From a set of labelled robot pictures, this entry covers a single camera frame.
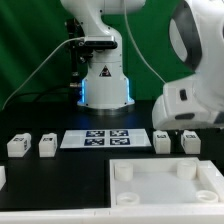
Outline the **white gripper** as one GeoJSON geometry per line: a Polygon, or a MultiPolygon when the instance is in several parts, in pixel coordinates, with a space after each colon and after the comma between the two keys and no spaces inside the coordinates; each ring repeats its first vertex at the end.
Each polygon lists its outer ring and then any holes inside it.
{"type": "Polygon", "coordinates": [[[224,112],[201,104],[193,89],[195,76],[166,83],[152,110],[156,130],[224,128],[224,112]]]}

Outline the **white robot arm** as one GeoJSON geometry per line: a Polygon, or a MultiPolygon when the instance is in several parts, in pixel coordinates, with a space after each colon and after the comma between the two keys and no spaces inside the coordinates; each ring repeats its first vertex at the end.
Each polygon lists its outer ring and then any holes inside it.
{"type": "MultiPolygon", "coordinates": [[[[146,0],[60,0],[81,25],[76,41],[89,61],[83,107],[117,110],[133,103],[122,70],[122,37],[101,17],[133,12],[146,0]]],[[[152,110],[156,130],[224,127],[224,0],[179,0],[169,24],[176,55],[193,71],[168,82],[152,110]]]]}

